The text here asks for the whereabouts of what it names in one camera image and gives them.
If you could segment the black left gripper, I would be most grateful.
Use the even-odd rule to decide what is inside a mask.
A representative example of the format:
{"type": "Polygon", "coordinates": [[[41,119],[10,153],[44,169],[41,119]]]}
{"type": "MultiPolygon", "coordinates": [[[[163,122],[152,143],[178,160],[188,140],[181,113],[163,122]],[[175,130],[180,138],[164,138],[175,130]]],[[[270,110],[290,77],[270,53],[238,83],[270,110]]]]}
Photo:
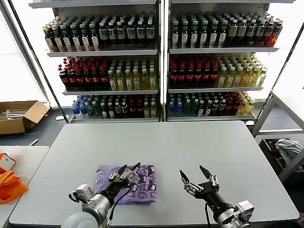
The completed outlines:
{"type": "Polygon", "coordinates": [[[109,200],[114,200],[120,190],[127,188],[130,183],[133,183],[140,169],[140,162],[127,168],[126,165],[119,168],[117,172],[110,175],[109,185],[105,190],[102,190],[102,195],[109,200]]]}

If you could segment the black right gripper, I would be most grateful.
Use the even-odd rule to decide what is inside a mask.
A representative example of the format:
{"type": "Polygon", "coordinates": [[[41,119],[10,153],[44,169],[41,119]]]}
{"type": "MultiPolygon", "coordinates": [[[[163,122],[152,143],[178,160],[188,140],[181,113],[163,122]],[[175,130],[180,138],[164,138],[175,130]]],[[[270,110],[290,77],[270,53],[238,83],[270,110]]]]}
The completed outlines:
{"type": "Polygon", "coordinates": [[[224,201],[219,194],[219,182],[216,175],[212,175],[208,169],[199,166],[201,172],[206,177],[208,182],[194,184],[190,182],[187,175],[179,170],[183,189],[189,194],[195,194],[196,199],[204,200],[213,212],[213,217],[218,218],[226,210],[233,208],[233,205],[224,201]]]}

